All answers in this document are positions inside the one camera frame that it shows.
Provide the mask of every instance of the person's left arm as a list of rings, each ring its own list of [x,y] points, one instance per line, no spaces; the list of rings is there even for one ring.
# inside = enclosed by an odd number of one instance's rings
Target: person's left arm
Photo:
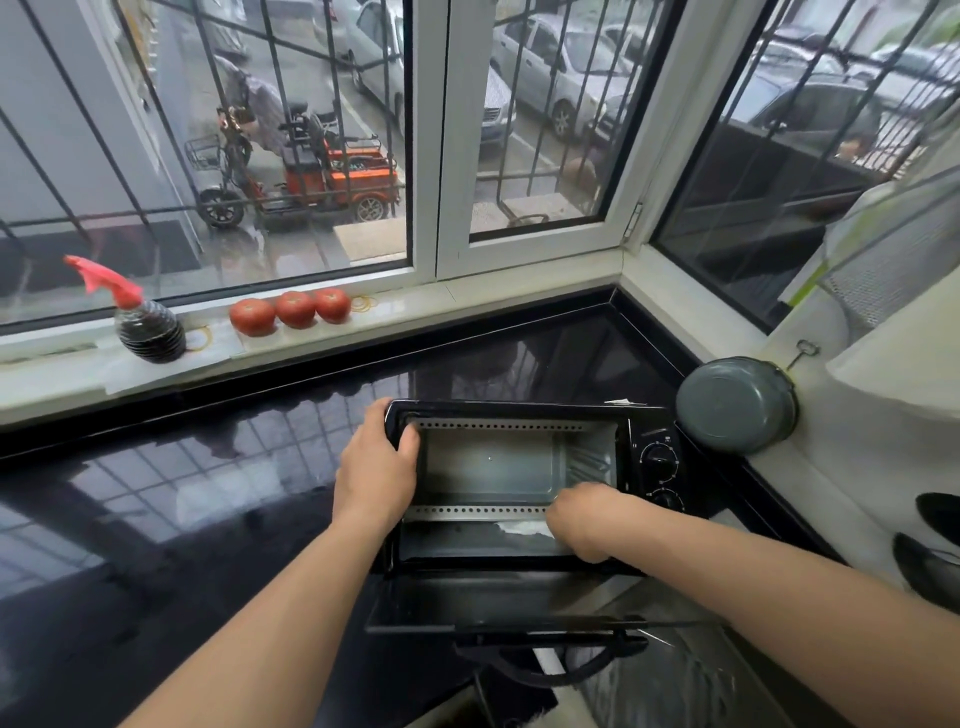
[[[410,504],[420,437],[387,441],[389,400],[367,408],[341,455],[333,521],[156,689],[121,728],[300,728],[312,722],[353,603]]]

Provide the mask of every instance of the electric tricycle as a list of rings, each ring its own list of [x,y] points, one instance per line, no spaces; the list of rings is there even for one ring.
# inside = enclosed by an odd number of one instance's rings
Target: electric tricycle
[[[281,150],[284,181],[266,190],[247,166],[242,131],[246,110],[218,111],[222,134],[184,145],[194,169],[221,172],[220,184],[200,193],[198,211],[210,227],[237,227],[249,203],[260,217],[349,209],[357,222],[372,222],[386,217],[388,206],[399,202],[396,163],[375,136],[341,137],[335,112],[307,116],[306,104],[291,105],[292,121],[281,126],[290,138]]]

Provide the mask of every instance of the forearm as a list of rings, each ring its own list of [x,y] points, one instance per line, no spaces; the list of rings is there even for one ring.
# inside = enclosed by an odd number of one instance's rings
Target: forearm
[[[336,522],[181,665],[123,728],[300,728],[313,720],[380,545]]]
[[[814,554],[616,494],[600,547],[727,619],[860,726],[960,725],[960,619]]]

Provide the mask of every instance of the window hinge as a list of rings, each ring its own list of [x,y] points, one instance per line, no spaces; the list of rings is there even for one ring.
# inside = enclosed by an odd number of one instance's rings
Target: window hinge
[[[621,243],[627,242],[630,239],[630,236],[634,234],[634,229],[636,228],[636,221],[640,219],[640,213],[643,211],[643,203],[636,203],[634,206],[634,211],[630,213],[630,220],[627,221],[627,228],[623,231],[623,237],[620,238]]]

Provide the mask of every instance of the person's right arm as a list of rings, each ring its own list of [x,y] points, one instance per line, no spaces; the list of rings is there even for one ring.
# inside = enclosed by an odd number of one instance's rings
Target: person's right arm
[[[860,728],[960,726],[960,617],[865,573],[606,485],[562,491],[551,532],[726,619]]]

